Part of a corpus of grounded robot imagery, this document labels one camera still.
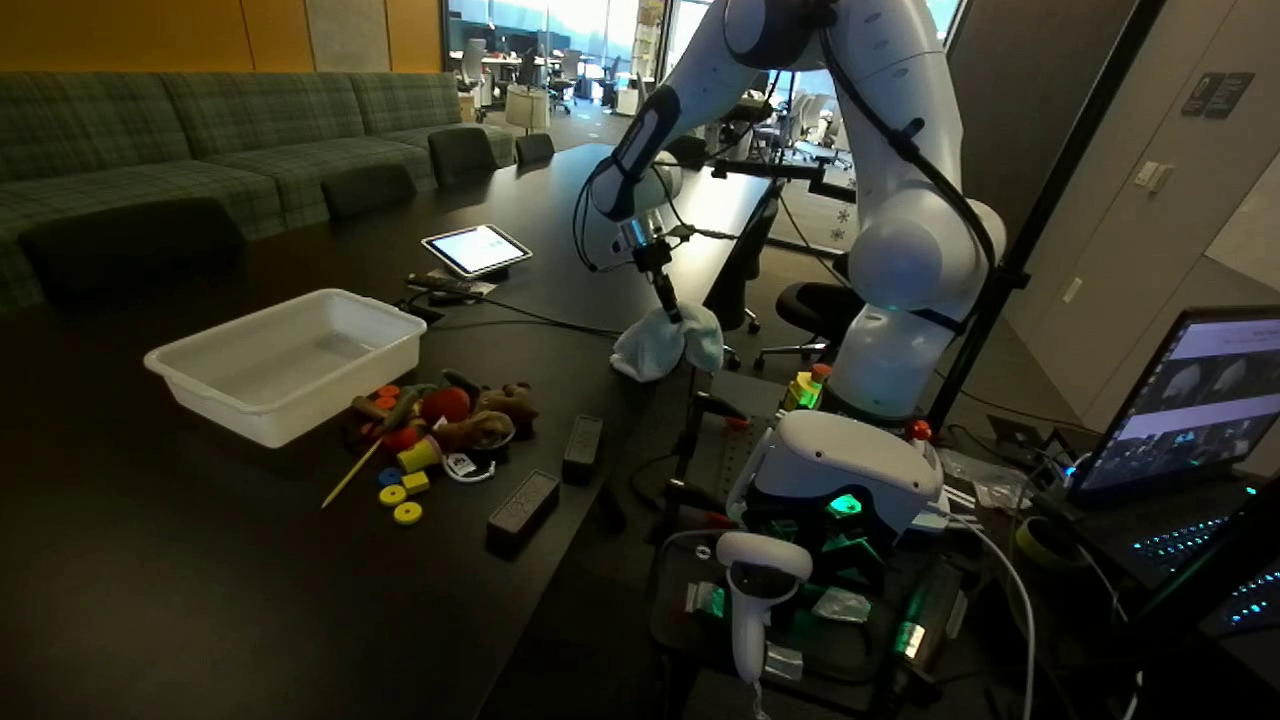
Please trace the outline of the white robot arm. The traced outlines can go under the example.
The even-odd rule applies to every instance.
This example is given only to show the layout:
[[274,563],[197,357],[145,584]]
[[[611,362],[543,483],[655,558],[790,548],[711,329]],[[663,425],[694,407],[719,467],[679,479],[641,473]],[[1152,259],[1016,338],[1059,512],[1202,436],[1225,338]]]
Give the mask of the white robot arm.
[[655,152],[719,121],[772,70],[833,76],[852,157],[859,311],[839,333],[827,389],[865,417],[913,417],[1005,251],[1005,221],[964,192],[964,116],[925,0],[711,0],[592,168],[589,200],[627,221]]

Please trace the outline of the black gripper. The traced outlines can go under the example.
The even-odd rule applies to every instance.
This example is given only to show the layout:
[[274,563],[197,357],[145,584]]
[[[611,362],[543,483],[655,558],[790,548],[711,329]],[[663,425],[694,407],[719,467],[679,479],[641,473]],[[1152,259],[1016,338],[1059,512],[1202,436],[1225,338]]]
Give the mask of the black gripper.
[[651,224],[643,216],[632,216],[632,221],[621,224],[621,236],[623,236],[623,244],[632,251],[632,266],[643,278],[655,278],[655,273],[663,273],[673,266],[678,244],[661,224]]

